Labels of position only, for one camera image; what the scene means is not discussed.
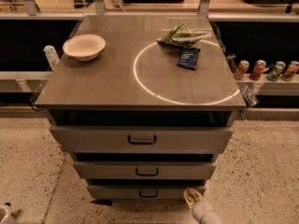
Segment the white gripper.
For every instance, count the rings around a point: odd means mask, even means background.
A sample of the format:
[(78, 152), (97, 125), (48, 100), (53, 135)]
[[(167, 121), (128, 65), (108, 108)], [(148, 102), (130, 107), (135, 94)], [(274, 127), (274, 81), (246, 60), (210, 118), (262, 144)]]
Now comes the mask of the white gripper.
[(207, 200), (203, 200), (204, 196), (198, 190), (185, 189), (183, 195), (188, 207), (192, 208), (192, 217), (199, 224), (214, 224), (214, 208)]

